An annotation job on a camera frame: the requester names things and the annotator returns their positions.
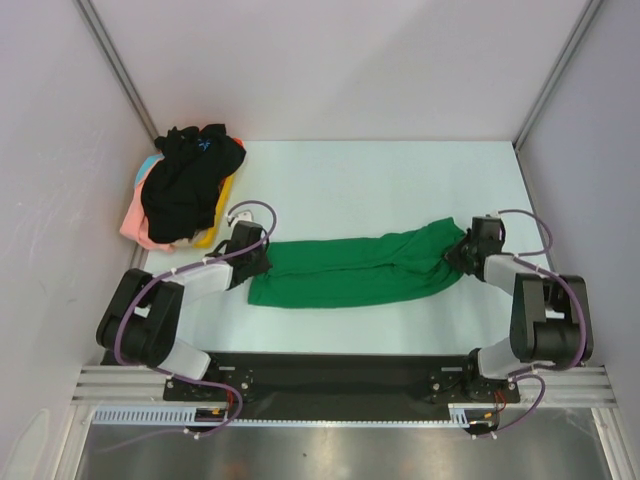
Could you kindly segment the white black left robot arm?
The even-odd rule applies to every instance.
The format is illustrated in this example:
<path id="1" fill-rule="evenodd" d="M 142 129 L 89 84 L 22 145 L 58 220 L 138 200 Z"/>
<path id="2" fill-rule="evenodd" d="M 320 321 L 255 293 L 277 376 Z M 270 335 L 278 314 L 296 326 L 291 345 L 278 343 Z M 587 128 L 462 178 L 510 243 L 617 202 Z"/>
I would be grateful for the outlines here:
<path id="1" fill-rule="evenodd" d="M 220 374 L 210 354 L 178 338 L 182 308 L 230 291 L 271 268 L 267 251 L 272 229 L 249 210 L 227 216 L 231 236 L 201 260 L 159 275 L 126 271 L 97 327 L 96 342 L 121 364 L 143 365 L 186 378 L 197 398 L 214 397 Z"/>

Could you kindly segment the green t-shirt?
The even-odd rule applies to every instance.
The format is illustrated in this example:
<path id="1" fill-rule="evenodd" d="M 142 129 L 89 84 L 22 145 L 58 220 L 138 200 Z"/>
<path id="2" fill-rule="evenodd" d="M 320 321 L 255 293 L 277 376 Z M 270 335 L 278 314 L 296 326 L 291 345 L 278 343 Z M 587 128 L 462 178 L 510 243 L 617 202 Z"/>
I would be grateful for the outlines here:
<path id="1" fill-rule="evenodd" d="M 445 254 L 464 237 L 451 218 L 378 238 L 277 242 L 272 268 L 252 279 L 248 303 L 285 309 L 357 308 L 426 298 L 462 274 Z"/>

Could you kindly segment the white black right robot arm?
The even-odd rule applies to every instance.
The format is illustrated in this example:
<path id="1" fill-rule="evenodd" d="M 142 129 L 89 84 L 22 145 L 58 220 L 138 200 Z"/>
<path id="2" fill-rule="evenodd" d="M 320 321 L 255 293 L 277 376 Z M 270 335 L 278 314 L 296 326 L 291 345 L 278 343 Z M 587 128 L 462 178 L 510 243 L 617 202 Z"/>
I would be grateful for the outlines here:
<path id="1" fill-rule="evenodd" d="M 536 370 L 564 371 L 589 361 L 594 339 L 586 281 L 503 250 L 506 227 L 497 215 L 476 216 L 444 259 L 455 270 L 511 297 L 509 333 L 470 352 L 461 391 L 475 402 L 493 397 Z"/>

